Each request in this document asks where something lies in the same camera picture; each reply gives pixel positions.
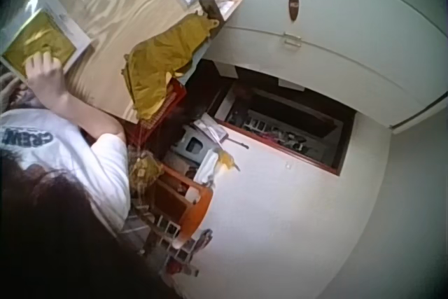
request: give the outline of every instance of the hand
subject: hand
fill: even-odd
[[[49,52],[37,52],[25,63],[28,87],[37,99],[49,110],[62,103],[69,92],[65,86],[61,62]]]
[[[6,73],[0,77],[0,113],[8,108],[11,95],[19,85],[20,79],[13,73]]]

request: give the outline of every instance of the white floor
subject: white floor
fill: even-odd
[[[216,180],[202,224],[213,240],[199,277],[176,276],[192,299],[315,298],[358,241],[384,177],[391,133],[358,114],[341,176],[228,130],[241,172]]]

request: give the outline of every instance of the wooden table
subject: wooden table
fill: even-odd
[[[136,123],[136,112],[121,75],[123,56],[137,43],[200,9],[200,5],[195,2],[187,7],[184,0],[60,1],[92,39],[91,48],[67,74],[70,90],[88,104]],[[10,14],[21,4],[20,0],[10,0]]]

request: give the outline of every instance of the yellow picture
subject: yellow picture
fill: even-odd
[[[75,50],[49,14],[40,12],[23,27],[2,56],[26,77],[25,61],[34,53],[50,51],[64,66]]]

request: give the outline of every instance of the orange chair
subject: orange chair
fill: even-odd
[[[175,249],[183,246],[199,228],[209,209],[213,191],[195,183],[171,167],[163,165],[164,173],[148,190],[148,201],[152,211],[162,214],[181,227],[172,242]],[[181,186],[195,188],[199,192],[196,203],[187,201],[178,189]]]

